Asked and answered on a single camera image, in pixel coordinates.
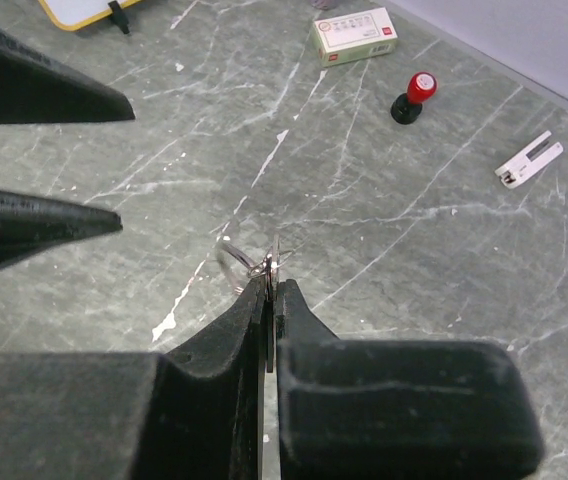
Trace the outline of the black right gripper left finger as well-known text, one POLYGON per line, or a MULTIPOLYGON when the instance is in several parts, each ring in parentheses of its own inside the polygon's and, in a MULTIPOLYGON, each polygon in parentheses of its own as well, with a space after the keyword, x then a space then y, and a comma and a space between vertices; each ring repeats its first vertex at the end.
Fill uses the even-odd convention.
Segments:
POLYGON ((133 479, 262 475, 267 299, 252 280, 197 334, 157 359, 133 479))

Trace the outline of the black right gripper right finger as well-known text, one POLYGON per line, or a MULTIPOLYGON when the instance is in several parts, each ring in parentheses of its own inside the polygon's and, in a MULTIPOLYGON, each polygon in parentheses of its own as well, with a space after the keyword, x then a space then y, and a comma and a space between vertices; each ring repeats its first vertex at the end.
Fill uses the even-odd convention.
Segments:
POLYGON ((545 444, 508 353, 483 341, 346 340, 293 280, 275 307, 285 479, 523 479, 545 444))

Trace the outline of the silver key bunch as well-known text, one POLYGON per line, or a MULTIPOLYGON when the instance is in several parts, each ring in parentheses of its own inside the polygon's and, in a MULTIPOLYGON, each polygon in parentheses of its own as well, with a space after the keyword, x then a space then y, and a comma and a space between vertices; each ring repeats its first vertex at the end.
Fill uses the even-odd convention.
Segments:
POLYGON ((248 269, 250 280, 261 278, 265 291, 265 306, 262 315, 265 342, 265 368, 267 373, 274 370, 275 358, 275 320, 274 308, 279 284, 279 272, 283 263, 292 255, 292 250, 281 250, 280 236, 275 234, 272 245, 260 263, 248 269))

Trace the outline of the large metal keyring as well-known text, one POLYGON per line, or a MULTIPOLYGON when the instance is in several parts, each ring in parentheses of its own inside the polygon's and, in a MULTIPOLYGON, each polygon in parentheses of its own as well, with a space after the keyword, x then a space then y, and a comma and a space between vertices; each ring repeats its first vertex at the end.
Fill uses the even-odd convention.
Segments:
POLYGON ((245 252, 231 244, 228 236, 222 236, 217 241, 215 258, 233 293, 239 296, 244 290, 245 283, 256 275, 256 262, 245 252), (242 266, 242 276, 238 276, 234 270, 235 264, 242 266))

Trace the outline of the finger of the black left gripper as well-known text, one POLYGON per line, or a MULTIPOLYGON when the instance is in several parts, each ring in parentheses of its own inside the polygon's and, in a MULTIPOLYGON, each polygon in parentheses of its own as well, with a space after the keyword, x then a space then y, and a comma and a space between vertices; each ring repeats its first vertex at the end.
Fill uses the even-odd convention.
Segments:
POLYGON ((113 211, 0 190, 0 270, 45 250, 122 229, 113 211))
POLYGON ((0 124, 130 121, 128 98, 0 29, 0 124))

